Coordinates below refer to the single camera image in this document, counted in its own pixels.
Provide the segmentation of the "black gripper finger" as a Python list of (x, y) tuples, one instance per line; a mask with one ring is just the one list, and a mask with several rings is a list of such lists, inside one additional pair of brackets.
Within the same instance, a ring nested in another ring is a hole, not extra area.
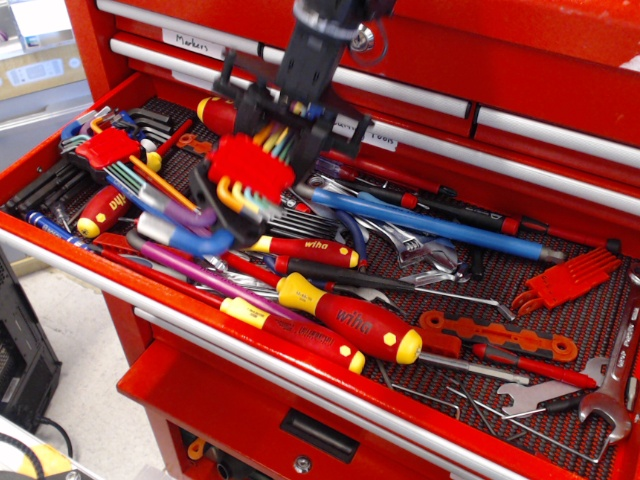
[(273, 104), (270, 95), (243, 94), (235, 99), (236, 118), (234, 132), (248, 136), (259, 133), (272, 121), (269, 107)]
[(302, 181), (308, 174), (329, 135), (330, 125), (324, 120), (313, 122), (297, 134), (289, 153), (289, 165), (294, 171), (296, 183)]

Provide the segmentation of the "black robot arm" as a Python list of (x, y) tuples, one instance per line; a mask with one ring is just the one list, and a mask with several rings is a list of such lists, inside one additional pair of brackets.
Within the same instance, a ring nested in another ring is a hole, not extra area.
[(264, 120), (290, 127), (289, 165), (298, 182), (316, 158), (335, 150), (354, 158), (373, 120), (333, 89), (332, 80), (362, 23), (389, 16), (393, 1), (296, 1), (295, 28), (278, 66), (230, 50), (213, 91), (237, 109), (235, 132), (255, 134)]

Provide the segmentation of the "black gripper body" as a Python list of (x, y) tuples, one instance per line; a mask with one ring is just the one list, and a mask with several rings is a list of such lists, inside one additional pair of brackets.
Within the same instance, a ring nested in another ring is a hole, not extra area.
[[(294, 141), (301, 129), (317, 120), (327, 121), (330, 135), (320, 153), (334, 150), (354, 158), (372, 119), (341, 99), (332, 80), (359, 25), (358, 20), (299, 19), (279, 65), (231, 50), (213, 91), (234, 103), (243, 94), (272, 96), (272, 120), (292, 128)], [(358, 122), (352, 138), (333, 132), (339, 116)]]

